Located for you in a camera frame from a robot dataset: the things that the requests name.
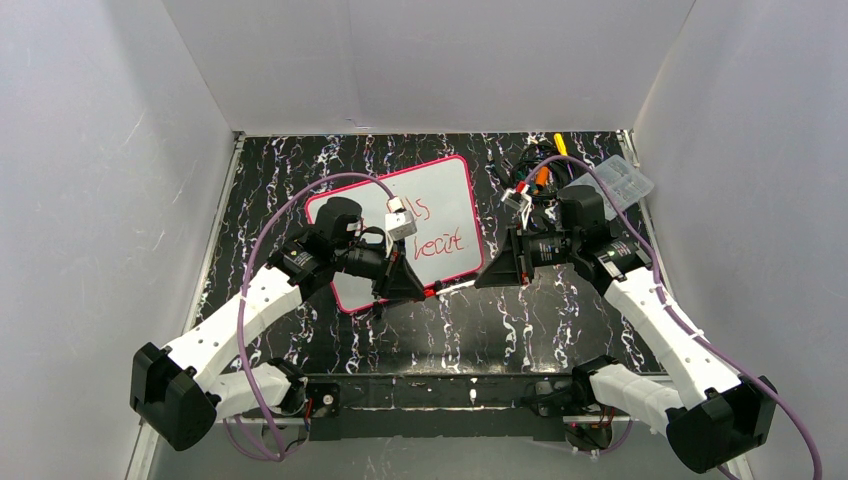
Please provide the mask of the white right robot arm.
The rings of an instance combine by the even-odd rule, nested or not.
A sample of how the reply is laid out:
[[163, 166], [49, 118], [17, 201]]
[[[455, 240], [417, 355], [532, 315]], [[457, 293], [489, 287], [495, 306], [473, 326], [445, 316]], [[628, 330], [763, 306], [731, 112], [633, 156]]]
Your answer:
[[661, 433], [691, 471], [705, 473], [761, 445], [776, 403], [759, 389], [762, 378], [736, 372], [699, 344], [693, 327], [654, 278], [650, 255], [635, 241], [617, 238], [604, 200], [590, 186], [557, 194], [561, 226], [546, 231], [510, 228], [475, 287], [526, 286], [536, 268], [569, 264], [630, 322], [669, 375], [663, 386], [608, 355], [573, 368], [569, 384], [540, 394], [566, 406], [622, 410]]

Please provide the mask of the white red whiteboard marker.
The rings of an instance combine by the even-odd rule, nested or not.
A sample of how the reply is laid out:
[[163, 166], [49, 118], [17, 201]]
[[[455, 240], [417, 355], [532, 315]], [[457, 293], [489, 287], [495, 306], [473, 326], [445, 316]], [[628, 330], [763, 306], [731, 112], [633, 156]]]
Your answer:
[[456, 291], [460, 291], [460, 290], [463, 290], [463, 289], [472, 288], [474, 286], [474, 284], [475, 284], [474, 280], [469, 280], [469, 281], [457, 283], [457, 284], [454, 284], [454, 285], [446, 286], [446, 287], [443, 287], [439, 290], [435, 290], [434, 294], [436, 296], [447, 295], [447, 294], [450, 294], [450, 293], [453, 293], [453, 292], [456, 292]]

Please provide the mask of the pink framed whiteboard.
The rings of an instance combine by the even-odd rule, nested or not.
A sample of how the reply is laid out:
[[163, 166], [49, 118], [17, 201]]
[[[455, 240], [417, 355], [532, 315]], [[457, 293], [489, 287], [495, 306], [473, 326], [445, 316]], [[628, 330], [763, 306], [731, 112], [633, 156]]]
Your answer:
[[[405, 239], [406, 258], [425, 287], [483, 266], [484, 245], [471, 173], [463, 157], [453, 155], [378, 178], [414, 216], [417, 232]], [[370, 181], [310, 196], [305, 204], [309, 223], [314, 222], [319, 208], [336, 196], [361, 205], [364, 226], [385, 228], [389, 197]], [[369, 308], [375, 302], [370, 280], [337, 273], [330, 286], [344, 313]]]

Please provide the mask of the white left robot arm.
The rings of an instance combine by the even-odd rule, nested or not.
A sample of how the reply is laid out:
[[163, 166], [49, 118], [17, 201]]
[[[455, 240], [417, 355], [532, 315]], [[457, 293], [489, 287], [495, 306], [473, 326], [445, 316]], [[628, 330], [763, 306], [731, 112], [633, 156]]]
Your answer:
[[336, 273], [370, 281], [377, 300], [421, 301], [425, 288], [406, 259], [414, 216], [388, 202], [383, 228], [362, 225], [361, 206], [333, 197], [287, 239], [234, 297], [198, 326], [133, 356], [130, 407], [174, 450], [197, 444], [219, 421], [254, 409], [306, 418], [307, 376], [292, 362], [251, 367], [247, 344], [329, 285]]

